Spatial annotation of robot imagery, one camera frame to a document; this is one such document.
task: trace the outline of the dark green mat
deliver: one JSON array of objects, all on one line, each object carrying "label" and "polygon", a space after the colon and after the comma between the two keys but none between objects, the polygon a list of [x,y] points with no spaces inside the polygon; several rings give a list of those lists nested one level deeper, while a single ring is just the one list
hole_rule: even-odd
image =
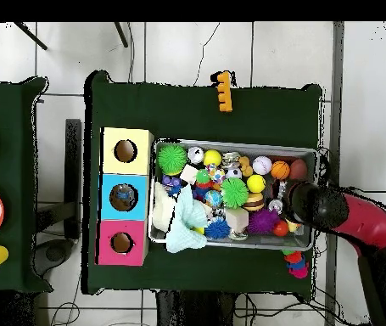
[{"label": "dark green mat", "polygon": [[8,259],[0,266],[0,289],[51,289],[31,265],[36,229],[31,109],[45,84],[40,77],[20,84],[0,83],[0,197],[4,205],[0,245],[8,249]]},{"label": "dark green mat", "polygon": [[[84,206],[83,222],[90,231],[89,238],[84,235],[83,248],[88,246],[88,255],[83,255],[83,278],[87,278],[89,291],[99,288],[286,291],[309,298],[311,276],[300,280],[288,274],[283,253],[275,250],[207,246],[170,254],[162,244],[151,243],[142,267],[95,265],[98,134],[101,126],[129,127],[149,129],[156,138],[315,149],[322,90],[317,85],[305,90],[233,89],[233,112],[223,114],[218,110],[217,93],[212,87],[116,84],[107,76],[105,71],[94,72],[87,78],[85,88],[85,142],[91,139],[92,161],[84,169],[84,198],[90,195],[90,207]],[[311,264],[311,250],[305,256]]]}]

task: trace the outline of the pink box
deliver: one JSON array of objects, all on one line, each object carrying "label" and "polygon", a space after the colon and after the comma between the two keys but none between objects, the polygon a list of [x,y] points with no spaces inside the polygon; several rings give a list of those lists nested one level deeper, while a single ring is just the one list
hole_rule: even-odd
[{"label": "pink box", "polygon": [[[100,225],[98,265],[125,265],[140,267],[148,253],[146,221],[102,220]],[[118,253],[111,246],[117,233],[126,233],[133,242],[127,253]]]}]

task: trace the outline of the hole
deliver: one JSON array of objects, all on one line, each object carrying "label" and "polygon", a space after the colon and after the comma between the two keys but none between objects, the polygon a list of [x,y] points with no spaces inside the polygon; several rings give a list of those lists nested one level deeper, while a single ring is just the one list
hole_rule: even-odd
[{"label": "hole", "polygon": [[131,211],[138,202],[138,191],[132,185],[115,185],[109,193],[109,203],[117,211]]},{"label": "hole", "polygon": [[131,140],[120,140],[115,145],[115,158],[120,162],[133,162],[137,157],[137,146]]},{"label": "hole", "polygon": [[111,247],[120,254],[127,254],[133,245],[134,242],[128,233],[117,233],[111,238]]}]

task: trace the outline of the red ball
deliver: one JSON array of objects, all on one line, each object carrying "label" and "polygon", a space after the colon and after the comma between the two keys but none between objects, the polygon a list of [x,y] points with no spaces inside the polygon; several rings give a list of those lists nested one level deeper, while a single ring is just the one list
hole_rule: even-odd
[{"label": "red ball", "polygon": [[289,231],[289,228],[288,228],[288,223],[285,222],[284,220],[280,220],[276,226],[274,227],[274,229],[272,230],[272,232],[274,233],[274,235],[276,236],[285,236]]}]

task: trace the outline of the blue box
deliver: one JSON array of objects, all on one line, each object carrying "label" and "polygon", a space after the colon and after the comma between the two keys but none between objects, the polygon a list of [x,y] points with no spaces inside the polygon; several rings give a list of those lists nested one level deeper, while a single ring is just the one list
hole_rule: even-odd
[{"label": "blue box", "polygon": [[[111,190],[120,184],[130,185],[138,195],[136,204],[129,211],[116,210],[109,201]],[[102,209],[101,220],[144,220],[147,214],[148,176],[140,175],[102,175]]]}]

